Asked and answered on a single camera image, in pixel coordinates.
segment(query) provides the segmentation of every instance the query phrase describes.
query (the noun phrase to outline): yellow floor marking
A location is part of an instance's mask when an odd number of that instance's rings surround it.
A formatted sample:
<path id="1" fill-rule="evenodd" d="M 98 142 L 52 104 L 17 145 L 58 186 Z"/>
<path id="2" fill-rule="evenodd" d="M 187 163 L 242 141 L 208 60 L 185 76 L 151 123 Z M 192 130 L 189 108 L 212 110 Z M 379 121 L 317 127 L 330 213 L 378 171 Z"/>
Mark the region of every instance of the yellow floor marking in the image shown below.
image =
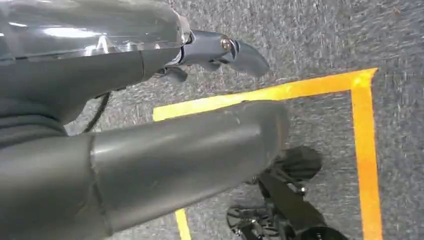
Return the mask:
<path id="1" fill-rule="evenodd" d="M 359 199 L 364 240 L 382 240 L 371 78 L 358 80 L 351 90 Z"/>
<path id="2" fill-rule="evenodd" d="M 187 222 L 186 211 L 179 209 L 175 211 L 176 224 L 178 225 L 179 236 L 182 240 L 192 240 L 189 224 Z"/>
<path id="3" fill-rule="evenodd" d="M 371 95 L 371 81 L 376 71 L 377 68 L 370 68 L 161 106 L 153 110 L 153 119 L 161 121 L 210 111 L 244 100 L 286 100 L 351 90 L 363 239 L 383 240 Z M 178 210 L 175 216 L 181 240 L 191 240 L 185 212 Z"/>

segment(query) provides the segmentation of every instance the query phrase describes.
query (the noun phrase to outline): transparent plastic shell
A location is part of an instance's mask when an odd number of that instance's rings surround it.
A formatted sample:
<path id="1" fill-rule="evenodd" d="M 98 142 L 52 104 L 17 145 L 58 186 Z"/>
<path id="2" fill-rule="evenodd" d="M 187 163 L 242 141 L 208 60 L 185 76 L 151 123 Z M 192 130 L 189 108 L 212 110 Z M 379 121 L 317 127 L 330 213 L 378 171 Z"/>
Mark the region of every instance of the transparent plastic shell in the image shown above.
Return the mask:
<path id="1" fill-rule="evenodd" d="M 150 0 L 0 0 L 0 65 L 179 48 L 187 20 Z"/>

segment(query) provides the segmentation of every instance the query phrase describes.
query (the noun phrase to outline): gray carpet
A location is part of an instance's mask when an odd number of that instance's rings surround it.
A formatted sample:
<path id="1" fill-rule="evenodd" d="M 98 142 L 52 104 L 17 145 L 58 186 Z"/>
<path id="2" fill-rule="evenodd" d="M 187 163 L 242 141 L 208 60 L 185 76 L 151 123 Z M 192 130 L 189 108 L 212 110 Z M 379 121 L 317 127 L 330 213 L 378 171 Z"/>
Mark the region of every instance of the gray carpet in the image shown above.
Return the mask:
<path id="1" fill-rule="evenodd" d="M 272 72 L 255 79 L 224 67 L 189 69 L 187 82 L 152 79 L 116 92 L 97 131 L 143 124 L 152 109 L 316 76 L 379 67 L 372 94 L 383 234 L 386 240 L 424 236 L 424 1 L 422 0 L 170 0 L 194 29 L 217 31 L 257 47 Z M 362 239 L 350 94 L 287 101 L 289 144 L 324 155 L 324 169 L 308 185 L 308 199 L 349 239 Z M 67 126 L 76 134 L 93 115 L 90 102 Z M 225 224 L 234 203 L 260 201 L 255 187 L 237 189 L 187 210 L 194 240 L 236 239 Z M 173 215 L 112 237 L 177 240 Z"/>

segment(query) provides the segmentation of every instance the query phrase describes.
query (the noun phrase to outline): black wheel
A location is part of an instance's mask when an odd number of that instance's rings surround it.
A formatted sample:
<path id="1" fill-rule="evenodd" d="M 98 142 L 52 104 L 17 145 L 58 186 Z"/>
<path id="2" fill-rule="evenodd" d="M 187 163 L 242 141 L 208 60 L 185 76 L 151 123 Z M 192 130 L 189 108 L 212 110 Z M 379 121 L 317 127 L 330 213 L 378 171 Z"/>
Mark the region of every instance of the black wheel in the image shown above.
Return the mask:
<path id="1" fill-rule="evenodd" d="M 281 152 L 274 167 L 282 169 L 295 181 L 312 179 L 322 167 L 322 157 L 316 150 L 307 146 L 298 146 Z"/>
<path id="2" fill-rule="evenodd" d="M 227 210 L 226 221 L 231 231 L 235 234 L 240 234 L 240 228 L 250 225 L 254 221 L 260 226 L 260 232 L 263 233 L 256 232 L 257 237 L 266 235 L 273 239 L 279 239 L 278 237 L 280 236 L 273 224 L 273 217 L 266 207 L 232 206 Z"/>

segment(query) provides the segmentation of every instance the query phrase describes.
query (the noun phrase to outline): orange tape line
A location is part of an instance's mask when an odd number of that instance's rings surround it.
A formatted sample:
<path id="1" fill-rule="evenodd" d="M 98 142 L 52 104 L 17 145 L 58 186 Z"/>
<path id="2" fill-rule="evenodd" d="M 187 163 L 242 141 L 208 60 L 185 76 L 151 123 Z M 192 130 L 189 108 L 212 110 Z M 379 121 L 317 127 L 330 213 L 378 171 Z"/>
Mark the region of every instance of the orange tape line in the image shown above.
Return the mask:
<path id="1" fill-rule="evenodd" d="M 379 183 L 376 158 L 371 81 L 377 68 L 353 71 L 308 80 L 289 82 L 250 92 L 213 96 L 180 102 L 153 110 L 153 119 L 161 121 L 182 115 L 210 111 L 241 101 L 286 100 L 299 97 L 351 90 L 353 128 L 359 182 L 359 200 L 364 240 L 383 240 Z M 184 222 L 181 215 L 178 226 Z M 181 239 L 187 237 L 186 224 L 181 224 Z"/>
<path id="2" fill-rule="evenodd" d="M 377 170 L 372 78 L 354 81 L 352 86 L 353 129 L 364 240 L 382 240 L 383 227 Z"/>

